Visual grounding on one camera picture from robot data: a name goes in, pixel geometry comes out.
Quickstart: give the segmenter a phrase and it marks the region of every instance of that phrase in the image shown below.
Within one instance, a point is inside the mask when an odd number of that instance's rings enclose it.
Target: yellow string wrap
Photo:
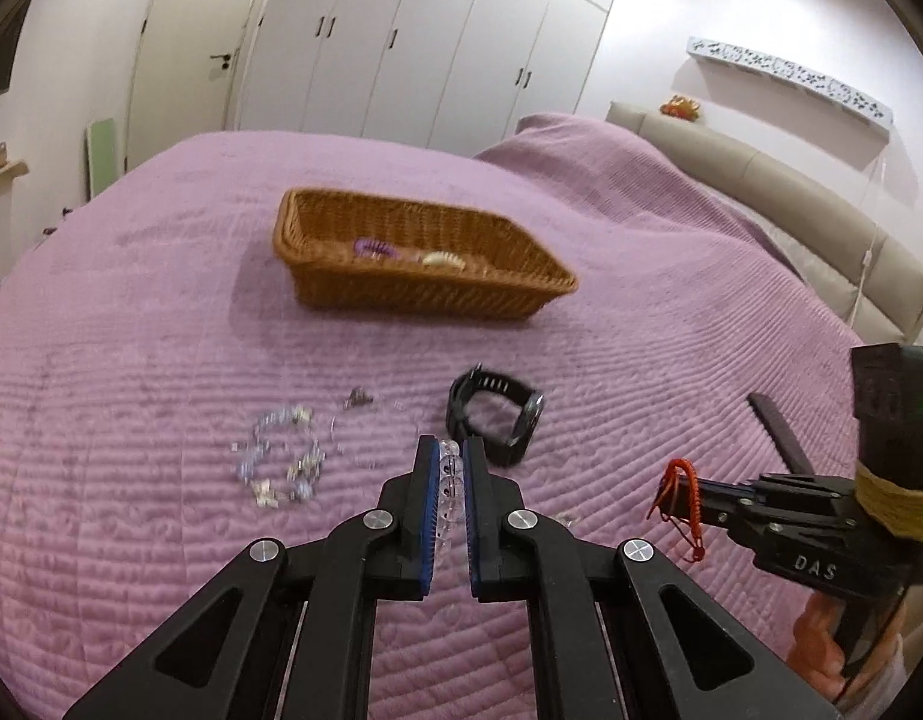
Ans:
[[[855,500],[897,538],[923,542],[923,491],[905,490],[855,466]]]

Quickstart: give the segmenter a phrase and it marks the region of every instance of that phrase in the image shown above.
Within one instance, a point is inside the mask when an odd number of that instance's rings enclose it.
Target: black watch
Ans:
[[[468,416],[465,415],[465,407],[476,392],[494,392],[511,400],[516,406],[521,406],[522,413],[518,415],[509,439],[487,436],[472,427]],[[525,457],[525,451],[532,435],[535,434],[535,427],[544,408],[545,396],[541,392],[533,391],[530,386],[511,376],[483,370],[477,365],[455,379],[448,394],[445,427],[448,428],[448,435],[458,442],[458,445],[462,445],[470,437],[480,437],[484,441],[484,454],[489,463],[510,469],[511,466],[517,466]]]

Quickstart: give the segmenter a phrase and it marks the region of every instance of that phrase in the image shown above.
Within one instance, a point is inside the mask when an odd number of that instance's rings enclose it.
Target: wicker basket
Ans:
[[[454,252],[469,266],[357,257],[359,238],[389,242],[402,255]],[[507,218],[350,191],[288,191],[274,248],[292,271],[298,300],[314,308],[525,319],[578,289],[571,271]]]

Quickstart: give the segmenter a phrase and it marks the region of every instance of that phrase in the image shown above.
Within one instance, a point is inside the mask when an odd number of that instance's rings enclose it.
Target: beige upholstered headboard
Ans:
[[[625,103],[612,103],[607,121],[640,135],[695,180],[741,203],[845,322],[874,240],[855,331],[865,343],[912,343],[919,335],[923,265],[842,197],[700,124]]]

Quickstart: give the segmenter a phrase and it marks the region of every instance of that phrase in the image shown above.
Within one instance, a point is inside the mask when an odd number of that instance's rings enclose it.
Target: orange toy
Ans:
[[[686,122],[697,122],[701,106],[691,98],[675,95],[668,103],[660,107],[665,116],[674,116],[676,119],[685,119]]]

